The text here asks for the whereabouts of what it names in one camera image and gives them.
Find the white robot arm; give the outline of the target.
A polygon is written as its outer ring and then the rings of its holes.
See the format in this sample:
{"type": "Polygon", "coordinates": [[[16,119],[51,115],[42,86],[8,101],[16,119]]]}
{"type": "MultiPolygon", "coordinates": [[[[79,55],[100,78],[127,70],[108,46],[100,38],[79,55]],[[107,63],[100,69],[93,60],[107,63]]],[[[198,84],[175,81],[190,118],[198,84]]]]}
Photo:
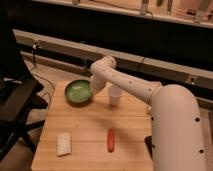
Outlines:
{"type": "Polygon", "coordinates": [[[151,107],[153,171],[207,171],[202,119],[191,91],[119,72],[111,56],[93,62],[90,71],[94,93],[110,82],[151,107]]]}

